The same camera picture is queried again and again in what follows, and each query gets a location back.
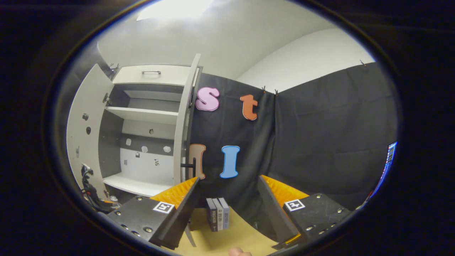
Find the foam letter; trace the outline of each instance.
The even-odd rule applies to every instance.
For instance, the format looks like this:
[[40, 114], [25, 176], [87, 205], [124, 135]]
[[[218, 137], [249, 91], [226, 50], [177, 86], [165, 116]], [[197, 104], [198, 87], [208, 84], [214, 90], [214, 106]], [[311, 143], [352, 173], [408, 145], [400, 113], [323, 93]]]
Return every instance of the foam letter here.
[[199, 110], [213, 111], [218, 108], [220, 102], [216, 97], [220, 92], [216, 88], [203, 87], [197, 92], [196, 108]]
[[[205, 145], [202, 144], [191, 144], [190, 145], [190, 156], [188, 163], [192, 164], [193, 163], [193, 158], [196, 158], [196, 176], [199, 177], [200, 179], [205, 179], [205, 174], [202, 173], [202, 154], [204, 153], [206, 147]], [[193, 178], [193, 170], [190, 169], [191, 171], [188, 174], [188, 177], [191, 179]]]
[[237, 162], [237, 153], [240, 151], [239, 146], [224, 146], [221, 148], [224, 153], [224, 169], [220, 174], [221, 178], [233, 178], [238, 175], [235, 170], [235, 164]]
[[253, 106], [257, 106], [258, 102], [254, 100], [253, 95], [241, 96], [240, 100], [243, 101], [243, 116], [248, 120], [256, 120], [258, 115], [253, 113]]

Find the drawer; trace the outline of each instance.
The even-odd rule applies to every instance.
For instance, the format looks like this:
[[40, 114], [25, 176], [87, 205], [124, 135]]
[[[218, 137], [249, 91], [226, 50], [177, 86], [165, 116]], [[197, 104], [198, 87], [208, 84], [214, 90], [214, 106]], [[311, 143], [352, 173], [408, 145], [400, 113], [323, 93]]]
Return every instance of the drawer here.
[[114, 84], [145, 83], [184, 86], [189, 71], [190, 67], [174, 65], [128, 66], [120, 69], [113, 82]]

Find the white wall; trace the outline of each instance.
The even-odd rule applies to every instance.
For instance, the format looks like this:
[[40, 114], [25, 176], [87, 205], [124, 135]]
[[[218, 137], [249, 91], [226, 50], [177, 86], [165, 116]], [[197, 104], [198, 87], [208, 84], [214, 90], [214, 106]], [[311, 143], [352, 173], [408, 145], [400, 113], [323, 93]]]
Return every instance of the white wall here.
[[302, 36], [279, 48], [242, 74], [237, 81], [269, 92], [282, 92], [338, 70], [374, 62], [343, 30], [334, 28]]

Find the blue letter i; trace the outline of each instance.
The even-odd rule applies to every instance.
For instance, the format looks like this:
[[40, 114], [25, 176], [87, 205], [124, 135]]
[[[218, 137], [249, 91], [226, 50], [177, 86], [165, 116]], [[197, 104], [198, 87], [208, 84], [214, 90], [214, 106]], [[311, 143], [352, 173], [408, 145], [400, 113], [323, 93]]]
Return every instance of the blue letter i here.
[[240, 151], [239, 146], [224, 146], [221, 148], [224, 153], [224, 169], [220, 174], [221, 178], [234, 178], [238, 175], [235, 170], [235, 164], [237, 162], [237, 153]]

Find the book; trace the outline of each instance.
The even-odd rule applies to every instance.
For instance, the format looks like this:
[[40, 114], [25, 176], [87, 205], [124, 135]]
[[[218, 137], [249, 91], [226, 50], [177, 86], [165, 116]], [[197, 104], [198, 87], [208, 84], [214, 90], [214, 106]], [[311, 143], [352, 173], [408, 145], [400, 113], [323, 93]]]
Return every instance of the book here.
[[217, 225], [217, 207], [215, 206], [211, 198], [206, 198], [207, 200], [207, 220], [212, 231], [218, 231]]
[[229, 227], [229, 206], [228, 206], [228, 204], [226, 203], [226, 200], [223, 197], [218, 198], [218, 200], [220, 201], [220, 204], [221, 204], [221, 206], [223, 207], [223, 210], [224, 210], [224, 212], [223, 212], [223, 214], [224, 214], [224, 216], [223, 216], [223, 220], [224, 220], [223, 229], [227, 229]]
[[220, 230], [223, 230], [223, 222], [224, 222], [223, 212], [224, 212], [224, 209], [221, 206], [221, 204], [218, 201], [218, 199], [216, 199], [216, 198], [212, 198], [212, 199], [213, 199], [213, 203], [217, 207], [217, 226], [218, 226], [218, 231], [220, 231]]

